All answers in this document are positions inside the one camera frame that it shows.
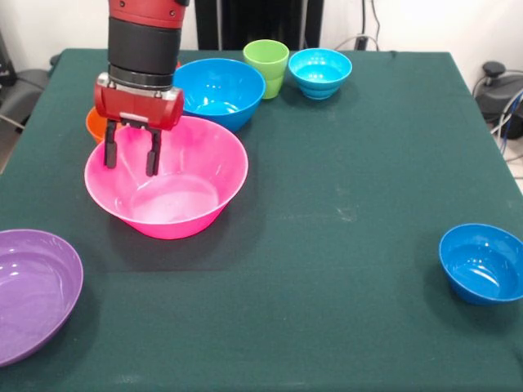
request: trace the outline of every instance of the orange bowl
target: orange bowl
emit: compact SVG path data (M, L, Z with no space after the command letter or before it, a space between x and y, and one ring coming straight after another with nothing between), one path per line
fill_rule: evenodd
M85 119L85 126L92 138L97 144L99 144L105 138L105 130L107 129L107 118L101 117L96 108L89 110ZM122 124L117 124L116 129L122 127Z

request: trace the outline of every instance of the bowl rim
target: bowl rim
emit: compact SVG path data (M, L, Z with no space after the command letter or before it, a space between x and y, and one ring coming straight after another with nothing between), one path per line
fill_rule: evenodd
M285 49L285 56L284 56L284 58L276 60L276 61L257 61L257 60L254 60L252 57L247 56L247 54L245 53L247 48L250 47L251 45L254 45L254 44L260 43L260 42L277 43L279 46L281 46L281 47L283 47ZM247 45L245 45L244 48L242 49L242 54L244 55L245 59L247 59L249 61L252 61L253 63L257 63L257 64L260 64L260 65L274 65L274 64L281 63L281 62L285 62L288 59L288 55L290 55L290 50L288 49L287 45L285 45L283 42L277 41L275 39L263 38L263 39L256 39L254 41L249 42Z
M299 54L302 54L302 53L305 53L305 52L308 52L308 51L326 51L328 53L332 53L334 54L335 56L337 57L341 57L343 59L345 59L348 64L349 64L349 71L346 73L346 75L343 75L341 76L340 78L338 79L334 79L334 80L317 80L317 81L311 81L311 80L307 80L307 79L304 79L300 76L298 76L298 74L296 73L296 71L293 69L292 67L292 63L293 63L293 60L296 58L297 55ZM337 82L342 82L344 81L345 79L347 79L349 77L349 75L352 74L352 61L351 59L349 59L347 56L345 56L343 53L339 52L339 51L334 51L332 49L328 49L326 47L310 47L308 49L303 49L301 51L297 51L296 53L294 53L291 58L289 59L288 61L288 70L290 71L290 73L296 78L296 79L299 79L299 80L303 80L304 82L312 82L312 83L318 83L318 84L330 84L330 83L337 83Z
M93 160L94 157L96 156L98 149L103 149L104 148L104 143L100 143L100 144L96 145L94 150L89 155L89 158L87 159L87 162L85 164L85 168L83 169L83 181L84 181L85 186L87 188L87 192L89 193L89 195L91 196L93 201L99 207L101 207L103 210L108 212L110 215L115 216L115 217L121 219L122 221L131 222L131 223L134 223L134 224L137 224L137 225L179 225L179 224L183 224L183 223L186 223L186 222L196 221L198 219L204 218L205 216L209 216L210 214L212 214L214 212L220 211L223 207L225 207L230 202L230 200L232 200L236 196L236 194L238 194L238 192L244 187L245 180L247 179L247 174L248 174L248 155L247 155L247 151L245 150L244 144L240 141L240 139L233 132L229 131L227 128L223 127L222 125L218 124L217 122L213 122L211 120L207 120L206 118L200 118L200 117L184 116L184 115L182 115L182 117L183 118L189 118L190 121L211 123L212 125L221 128L223 130L224 134L226 133L228 135L228 136L225 136L225 137L232 138L233 142L236 143L239 146L239 149L240 149L240 151L242 153L242 156L244 157L245 168L244 168L244 173L242 175L242 178L241 178L240 182L238 183L237 189L234 192L232 192L231 195L228 198L224 199L220 204L218 204L213 209L208 210L208 211L206 211L204 213L201 213L200 215L192 216L191 218L188 218L188 219L179 220L179 221L178 220L171 220L169 222L164 222L164 221L155 222L155 221L150 221L150 220L136 220L136 219L132 219L132 218L130 218L128 216L124 216L124 215L122 215L122 214L120 214L120 213L118 213L118 212L116 212L114 210L111 210L108 207L106 207L105 204L101 203L100 200L95 196L95 194L92 192L91 186L89 185L89 180L87 178L87 169L89 168L89 166L91 164L91 160ZM122 127L120 131L126 131L128 128L132 128L132 127L126 125L125 127Z
M234 115L234 114L238 114L238 113L242 113L243 111L246 111L246 110L249 110L251 109L253 106L255 105L258 105L260 103L260 101L262 100L262 97L264 96L265 94L265 91L267 89L267 83L265 81L265 78L263 78L263 75L260 73L260 71L258 71L256 68L252 67L251 65L247 64L247 63L244 63L243 61L238 61L238 60L233 60L233 59L222 59L220 57L210 57L208 59L200 59L200 60L195 60L195 61L191 61L189 63L185 63L183 64L180 68L178 68L176 70L176 72L174 73L174 86L176 87L176 80L177 80L177 72L180 72L181 69L184 69L185 67L189 68L189 66L191 64L197 64L197 63L203 63L203 62L208 62L208 61L219 61L219 62L227 62L227 63L234 63L234 64L240 64L242 66L246 66L248 67L249 69L251 69L252 71L254 71L254 73L261 79L261 83L263 85L263 88L262 88L262 91L261 91L261 94L258 98L256 98L251 104L249 104L248 106L238 110L237 112L233 112L233 113L221 113L221 114L201 114L201 113L198 113L198 112L195 112L194 110L188 110L186 109L186 105L185 105L185 94L184 94L184 111L187 112L187 113L190 113L190 114L193 114L195 116L209 116L209 117L213 117L213 118L218 118L218 117L225 117L225 116L231 116L231 115Z
M91 127L89 127L89 118L94 115L94 113L96 113L97 115L98 114L98 110L96 110L96 106L93 106L88 112L87 112L87 116L85 117L85 128L87 128L87 131L89 132L89 134L92 136L92 138L95 140L95 142L98 144L98 143L101 143L103 140L104 140L104 137L99 137L96 133L94 133L91 129Z
M80 284L78 285L78 290L75 291L75 293L74 293L74 300L71 301L70 307L65 309L64 314L61 317L60 321L55 323L54 326L51 328L51 330L42 339L40 339L38 341L38 343L35 343L33 345L33 347L31 347L30 349L24 351L23 353L18 353L16 355L11 356L9 359L3 360L2 364L0 364L0 368L2 368L4 366L12 365L14 363L17 363L17 362L19 362L19 361L21 361L23 359L28 358L30 355L36 353L36 351L40 350L43 347L43 345L45 345L49 341L49 339L51 339L62 328L62 326L64 325L65 321L73 313L74 307L78 303L78 299L80 298L80 294L82 294L83 279L84 279L82 258L80 257L80 255L78 254L76 249L74 249L73 245L71 245L69 242L65 241L61 236L53 234L53 233L48 232L48 231L38 230L38 229L23 229L23 228L20 228L20 229L0 230L0 236L2 236L4 234L10 234L10 233L36 233L36 234L43 234L43 235L45 235L47 237L51 237L51 238L58 238L58 240L61 242L62 245L64 245L70 251L72 251L72 253L74 255L74 258L78 262L77 265L79 267L79 272L80 272L80 275L79 275L79 282L80 282Z
M447 232L445 234L443 234L443 236L441 237L441 240L440 240L439 248L438 248L438 253L439 253L439 257L440 257L440 264L441 264L441 267L443 268L443 270L445 271L445 273L447 274L447 276L450 279L452 279L452 281L454 283L456 283L458 286L460 286L463 290L465 290L467 292L470 292L471 294L473 294L473 295L475 295L475 296L477 296L477 297L479 297L479 298L481 298L483 300L487 300L487 301L491 301L491 302L504 303L504 302L517 301L517 300L520 300L521 298L523 298L523 293L520 294L519 296L511 296L511 297L507 297L507 298L498 298L498 297L492 297L492 296L486 296L486 295L480 294L479 292L475 292L474 290L472 290L469 287L467 287L464 284L462 284L460 281L458 281L450 273L449 269L446 267L445 263L443 262L443 257L441 255L441 246L442 246L443 242L445 241L445 239L447 238L447 236L452 234L455 230L461 229L461 228L464 228L464 227L470 227L470 226L487 227L489 229L497 230L500 233L506 234L509 237L514 238L523 247L523 242L518 237L516 237L514 234L511 234L508 231L506 231L504 229L501 229L501 228L499 228L497 226L494 226L494 225L488 225L486 223L463 223L461 225L456 225L456 226L450 228L449 230L447 230Z

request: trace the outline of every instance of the white wall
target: white wall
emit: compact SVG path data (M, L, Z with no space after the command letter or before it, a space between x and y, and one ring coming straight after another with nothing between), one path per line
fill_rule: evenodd
M66 47L107 47L107 0L0 0L0 30L17 70L49 66ZM194 0L181 47L197 49Z
M360 0L325 0L322 47L361 30ZM384 51L449 51L469 87L487 60L523 69L522 0L375 0ZM374 35L367 0L366 33ZM354 41L343 48L352 49Z
M367 33L374 33L367 2ZM523 0L375 2L382 50L450 51L469 87L486 60L523 69ZM321 46L335 47L360 31L360 0L325 0L324 6ZM0 29L17 69L46 68L66 47L106 47L107 16L107 0L0 0ZM196 49L197 42L193 0L181 46Z

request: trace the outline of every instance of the purple bowl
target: purple bowl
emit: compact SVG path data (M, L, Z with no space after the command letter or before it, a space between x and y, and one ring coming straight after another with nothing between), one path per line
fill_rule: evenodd
M82 262L44 231L0 232L0 367L44 346L64 324L83 283Z

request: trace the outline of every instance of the dark green fabric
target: dark green fabric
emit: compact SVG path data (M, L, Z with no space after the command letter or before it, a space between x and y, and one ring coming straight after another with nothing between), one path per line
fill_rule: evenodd
M462 303L438 261L463 222L523 237L520 191L454 62L348 55L353 74L323 102L287 72L238 134L242 191L203 233L161 241L88 196L84 121L106 53L66 51L0 176L0 229L65 238L85 283L0 390L523 390L521 304ZM240 58L180 60L211 56Z

